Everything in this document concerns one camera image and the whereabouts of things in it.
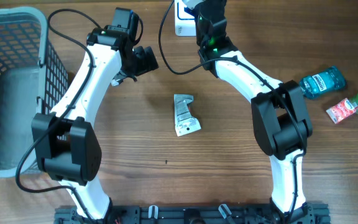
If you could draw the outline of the clear bag with printed card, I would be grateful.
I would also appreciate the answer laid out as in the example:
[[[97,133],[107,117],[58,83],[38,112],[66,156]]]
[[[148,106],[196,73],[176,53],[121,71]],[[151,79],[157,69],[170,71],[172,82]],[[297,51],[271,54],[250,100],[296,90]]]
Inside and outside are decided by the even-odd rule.
[[[190,113],[190,104],[193,101],[192,95],[174,94],[175,132],[178,137],[201,129],[198,119]]]

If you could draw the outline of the blue mouthwash bottle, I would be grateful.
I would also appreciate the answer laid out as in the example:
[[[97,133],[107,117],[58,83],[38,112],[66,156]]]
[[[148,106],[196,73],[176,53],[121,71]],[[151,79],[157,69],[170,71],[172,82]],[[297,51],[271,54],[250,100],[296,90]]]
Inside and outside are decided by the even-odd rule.
[[[299,85],[303,95],[314,100],[325,93],[344,89],[347,83],[341,71],[336,66],[332,66],[316,75],[302,78]]]

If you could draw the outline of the small red packet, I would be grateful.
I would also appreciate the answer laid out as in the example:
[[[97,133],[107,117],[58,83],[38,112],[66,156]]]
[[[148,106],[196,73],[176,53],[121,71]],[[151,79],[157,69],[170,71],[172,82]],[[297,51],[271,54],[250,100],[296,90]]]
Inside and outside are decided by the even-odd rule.
[[[326,110],[328,116],[334,124],[340,123],[342,120],[352,116],[358,110],[358,104],[352,102],[350,99],[345,98],[338,104]]]

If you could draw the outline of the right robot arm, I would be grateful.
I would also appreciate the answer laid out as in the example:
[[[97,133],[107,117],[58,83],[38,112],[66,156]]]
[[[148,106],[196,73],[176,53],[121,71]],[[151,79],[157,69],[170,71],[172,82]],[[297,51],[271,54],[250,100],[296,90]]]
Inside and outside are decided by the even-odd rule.
[[[300,86],[274,79],[245,59],[227,36],[225,0],[185,5],[195,17],[204,69],[231,84],[251,104],[255,140],[272,166],[272,207],[283,222],[297,222],[306,204],[301,163],[313,130]]]

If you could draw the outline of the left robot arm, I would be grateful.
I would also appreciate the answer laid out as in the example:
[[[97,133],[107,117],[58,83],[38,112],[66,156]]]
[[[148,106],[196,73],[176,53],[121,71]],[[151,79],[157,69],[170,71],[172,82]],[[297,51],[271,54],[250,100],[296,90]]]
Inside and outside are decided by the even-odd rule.
[[[97,26],[83,46],[85,56],[75,79],[50,114],[38,113],[32,134],[38,168],[66,189],[76,204],[56,222],[121,223],[122,213],[101,186],[102,152],[94,121],[109,86],[158,68],[150,47],[138,45],[143,23],[130,9],[116,8],[110,25]]]

